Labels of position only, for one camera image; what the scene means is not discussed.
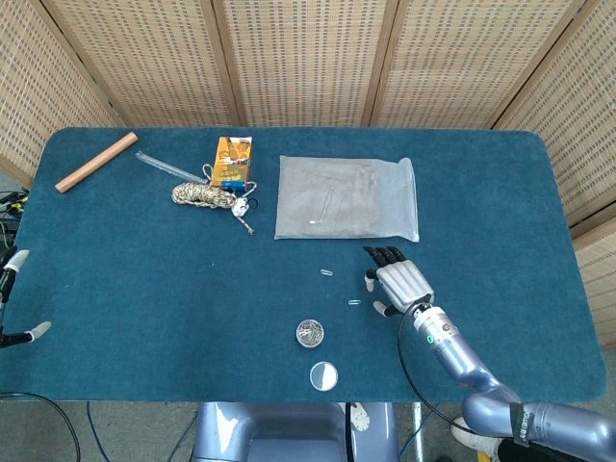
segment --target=blue item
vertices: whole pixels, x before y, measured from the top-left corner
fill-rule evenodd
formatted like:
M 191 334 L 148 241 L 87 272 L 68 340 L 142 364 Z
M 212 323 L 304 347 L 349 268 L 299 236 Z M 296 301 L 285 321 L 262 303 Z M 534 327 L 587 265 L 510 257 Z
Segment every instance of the blue item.
M 419 268 L 493 372 L 522 399 L 600 395 L 605 371 L 545 145 L 524 132 L 334 128 L 135 129 L 139 141 L 61 194 L 59 179 L 127 129 L 70 128 L 47 143 L 21 229 L 30 258 L 7 322 L 51 320 L 31 346 L 0 352 L 0 387 L 54 399 L 409 401 L 399 317 L 366 292 L 362 245 L 395 245 Z M 226 210 L 171 202 L 220 136 L 252 136 L 259 208 L 249 236 Z M 387 145 L 386 151 L 376 146 Z M 279 155 L 413 162 L 422 241 L 273 240 Z M 321 269 L 333 271 L 323 276 Z M 350 299 L 362 304 L 348 306 Z M 323 343 L 295 328 L 316 319 Z M 428 345 L 407 365 L 426 397 L 460 400 Z M 327 393 L 308 373 L 336 366 Z
M 246 192 L 246 182 L 223 180 L 220 188 L 225 191 L 230 191 L 231 193 L 237 193 L 241 195 Z

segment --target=robot finger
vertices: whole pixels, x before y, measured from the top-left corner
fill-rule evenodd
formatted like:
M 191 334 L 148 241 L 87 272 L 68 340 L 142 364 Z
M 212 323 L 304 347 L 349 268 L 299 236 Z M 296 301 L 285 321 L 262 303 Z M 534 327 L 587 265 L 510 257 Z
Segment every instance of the robot finger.
M 389 265 L 385 256 L 381 252 L 379 252 L 378 249 L 374 247 L 364 247 L 364 250 L 368 252 L 368 254 L 372 257 L 372 259 L 379 268 L 383 268 Z
M 374 280 L 376 279 L 376 269 L 368 269 L 366 271 L 366 275 L 364 276 L 364 281 L 366 281 L 366 289 L 368 292 L 372 292 L 374 290 Z
M 394 305 L 385 306 L 385 303 L 381 301 L 376 301 L 372 304 L 374 309 L 378 312 L 379 315 L 384 316 L 385 318 L 389 318 L 393 315 L 399 315 L 400 311 L 394 307 Z
M 390 252 L 387 248 L 377 247 L 376 250 L 378 250 L 385 257 L 385 260 L 387 260 L 387 263 L 395 263 L 398 261 L 396 260 L 396 257 L 394 256 L 394 254 Z
M 388 250 L 390 252 L 392 252 L 394 254 L 394 256 L 396 257 L 397 261 L 404 262 L 404 261 L 407 260 L 407 258 L 404 256 L 404 254 L 402 252 L 400 252 L 399 248 L 392 247 L 392 246 L 388 246 L 387 248 L 388 248 Z

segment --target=small box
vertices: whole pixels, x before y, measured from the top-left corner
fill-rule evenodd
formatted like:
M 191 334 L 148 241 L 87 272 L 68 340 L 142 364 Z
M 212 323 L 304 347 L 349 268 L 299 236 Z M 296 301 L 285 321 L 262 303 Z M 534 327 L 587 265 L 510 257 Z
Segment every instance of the small box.
M 220 137 L 211 185 L 230 193 L 245 193 L 251 155 L 252 137 Z

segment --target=woven panel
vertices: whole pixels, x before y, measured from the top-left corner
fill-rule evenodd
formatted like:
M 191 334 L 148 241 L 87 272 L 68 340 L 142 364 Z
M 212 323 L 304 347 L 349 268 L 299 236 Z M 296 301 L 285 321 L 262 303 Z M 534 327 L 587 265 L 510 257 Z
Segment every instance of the woven panel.
M 571 1 L 410 1 L 378 126 L 489 128 Z
M 601 1 L 500 128 L 548 145 L 569 222 L 616 199 L 616 1 Z
M 224 1 L 248 124 L 359 125 L 385 4 Z
M 128 123 L 231 123 L 212 31 L 198 0 L 45 0 L 45 5 Z
M 119 119 L 30 2 L 3 0 L 0 38 L 0 157 L 7 173 L 29 186 L 53 132 Z
M 616 218 L 576 240 L 579 271 L 602 345 L 616 342 Z

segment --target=black cable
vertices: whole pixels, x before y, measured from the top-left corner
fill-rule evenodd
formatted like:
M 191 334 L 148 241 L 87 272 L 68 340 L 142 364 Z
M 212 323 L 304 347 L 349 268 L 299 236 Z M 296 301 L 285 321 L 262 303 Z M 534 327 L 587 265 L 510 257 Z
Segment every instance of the black cable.
M 62 407 L 60 407 L 56 402 L 52 401 L 49 398 L 42 397 L 41 395 L 37 395 L 36 393 L 27 393 L 27 392 L 5 392 L 0 393 L 0 399 L 9 399 L 9 398 L 34 398 L 39 401 L 45 402 L 53 407 L 58 414 L 62 416 L 64 419 L 64 423 L 68 427 L 68 431 L 70 431 L 70 436 L 73 439 L 73 443 L 75 444 L 75 460 L 77 462 L 81 462 L 81 448 L 79 446 L 79 439 L 77 438 L 77 433 L 75 432 L 75 427 L 70 422 L 68 415 L 65 413 Z
M 402 329 L 404 328 L 404 322 L 406 321 L 407 318 L 410 317 L 410 315 L 411 315 L 411 313 L 413 311 L 414 310 L 411 310 L 411 309 L 406 310 L 406 313 L 404 313 L 404 316 L 402 317 L 402 321 L 400 321 L 400 327 L 398 329 L 398 358 L 400 360 L 400 365 L 402 366 L 402 370 L 404 371 L 404 375 L 406 376 L 406 380 L 408 380 L 408 384 L 413 389 L 413 392 L 415 392 L 415 395 L 417 395 L 417 398 L 419 398 L 421 400 L 421 402 L 423 404 L 425 404 L 425 406 L 430 411 L 432 411 L 434 414 L 439 416 L 441 419 L 443 419 L 449 425 L 455 426 L 456 428 L 459 428 L 459 429 L 461 429 L 463 431 L 466 431 L 467 433 L 471 433 L 472 435 L 476 435 L 476 433 L 474 431 L 470 430 L 469 428 L 466 428 L 465 426 L 458 425 L 456 422 L 453 421 L 453 419 L 447 417 L 445 414 L 443 414 L 441 411 L 439 411 L 435 406 L 430 404 L 428 402 L 428 400 L 424 398 L 424 395 L 422 395 L 422 393 L 418 390 L 417 386 L 415 385 L 415 382 L 411 378 L 411 374 L 406 369 L 406 365 L 404 364 L 404 358 L 402 357 Z
M 355 462 L 353 455 L 353 440 L 350 427 L 350 402 L 345 404 L 345 440 L 346 440 L 346 462 Z
M 182 444 L 182 442 L 184 441 L 184 438 L 186 438 L 186 435 L 188 434 L 189 430 L 193 427 L 194 422 L 196 421 L 196 416 L 197 414 L 195 412 L 194 416 L 192 416 L 191 422 L 186 427 L 186 430 L 184 430 L 184 433 L 182 433 L 182 436 L 180 436 L 180 439 L 177 440 L 177 443 L 173 447 L 173 450 L 171 451 L 171 454 L 169 455 L 169 459 L 167 459 L 167 462 L 171 462 L 171 460 L 173 460 L 173 456 L 175 455 L 175 452 L 177 452 L 177 450 L 180 449 L 180 445 Z
M 105 462 L 112 462 L 107 456 L 107 453 L 105 452 L 105 450 L 103 449 L 103 445 L 101 445 L 100 440 L 98 439 L 98 433 L 96 433 L 96 428 L 94 427 L 94 420 L 92 419 L 92 414 L 90 412 L 90 402 L 89 401 L 86 404 L 86 414 L 88 415 L 88 422 L 90 422 L 90 429 L 92 430 L 92 433 L 94 434 L 94 440 L 96 440 L 96 445 L 98 446 L 98 451 L 100 452 L 100 455 L 103 456 L 103 459 L 105 459 Z

